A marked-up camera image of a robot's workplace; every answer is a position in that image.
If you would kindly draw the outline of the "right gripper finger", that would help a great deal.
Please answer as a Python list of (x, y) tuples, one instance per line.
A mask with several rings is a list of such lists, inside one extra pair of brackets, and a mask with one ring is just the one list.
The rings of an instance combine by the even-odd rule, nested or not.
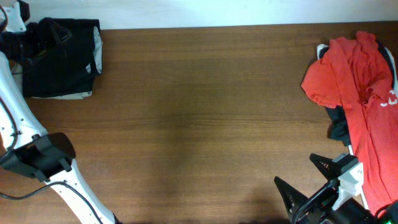
[(336, 179), (340, 174), (340, 168), (333, 159), (323, 157), (318, 154), (311, 154), (310, 161), (327, 180)]
[(274, 182), (284, 201), (285, 209), (291, 223), (307, 223), (300, 209), (308, 202), (308, 197), (292, 187), (279, 177), (274, 177)]

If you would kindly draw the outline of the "black shorts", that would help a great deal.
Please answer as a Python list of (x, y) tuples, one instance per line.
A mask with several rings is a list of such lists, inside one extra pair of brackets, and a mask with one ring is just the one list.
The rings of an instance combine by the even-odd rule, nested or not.
[(31, 70), (22, 75), (23, 95), (46, 98), (93, 91), (94, 80), (103, 71), (100, 21), (51, 19), (73, 36), (49, 49)]

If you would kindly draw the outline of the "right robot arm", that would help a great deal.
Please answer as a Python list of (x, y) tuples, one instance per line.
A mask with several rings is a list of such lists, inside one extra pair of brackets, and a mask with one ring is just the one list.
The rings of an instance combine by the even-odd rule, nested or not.
[(292, 224), (397, 223), (396, 201), (372, 214), (354, 199), (364, 184), (363, 164), (356, 156), (342, 153), (330, 159), (311, 154), (310, 160), (327, 179), (311, 197), (306, 197), (281, 178), (274, 178)]

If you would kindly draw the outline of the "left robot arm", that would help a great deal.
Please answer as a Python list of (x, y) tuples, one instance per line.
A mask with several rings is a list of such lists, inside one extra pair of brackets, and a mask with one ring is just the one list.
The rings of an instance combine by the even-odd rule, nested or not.
[(97, 19), (31, 22), (1, 33), (1, 167), (51, 188), (82, 223), (117, 223), (79, 171), (66, 134), (48, 132), (27, 98), (82, 100), (92, 95), (102, 72)]

